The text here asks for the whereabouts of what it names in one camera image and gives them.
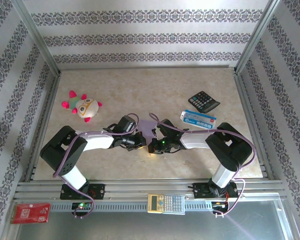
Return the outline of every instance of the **stuffed owl toy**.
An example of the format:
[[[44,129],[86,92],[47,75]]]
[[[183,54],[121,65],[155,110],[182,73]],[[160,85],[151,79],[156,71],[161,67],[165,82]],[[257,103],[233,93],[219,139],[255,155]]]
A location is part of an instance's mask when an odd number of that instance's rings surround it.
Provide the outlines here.
[[[71,90],[69,92],[69,100],[63,101],[61,105],[63,108],[71,110],[73,114],[78,114],[80,118],[88,123],[97,114],[102,103],[95,99],[87,98],[86,94],[79,97],[75,91]]]

